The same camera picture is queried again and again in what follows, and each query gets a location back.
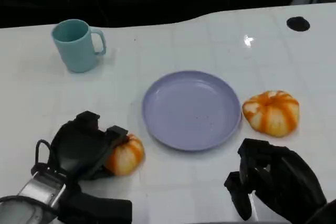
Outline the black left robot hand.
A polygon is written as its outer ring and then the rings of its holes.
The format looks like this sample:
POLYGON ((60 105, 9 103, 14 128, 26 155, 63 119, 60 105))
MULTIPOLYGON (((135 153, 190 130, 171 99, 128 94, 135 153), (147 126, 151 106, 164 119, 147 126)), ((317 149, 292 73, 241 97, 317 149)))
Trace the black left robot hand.
POLYGON ((116 125, 102 131, 99 118, 84 111, 62 125, 50 145, 49 167, 73 182, 114 176, 107 163, 116 147, 126 142, 128 131, 116 125))

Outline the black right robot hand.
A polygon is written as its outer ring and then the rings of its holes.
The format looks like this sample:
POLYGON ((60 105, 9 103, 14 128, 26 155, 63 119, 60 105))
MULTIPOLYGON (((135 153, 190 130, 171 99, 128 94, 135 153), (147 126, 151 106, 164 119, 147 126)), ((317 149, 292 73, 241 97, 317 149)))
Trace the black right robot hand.
POLYGON ((251 193, 291 223, 305 223, 327 204, 313 170, 289 148, 245 138, 238 154, 239 171, 229 173, 224 186, 243 220, 252 215, 251 193))

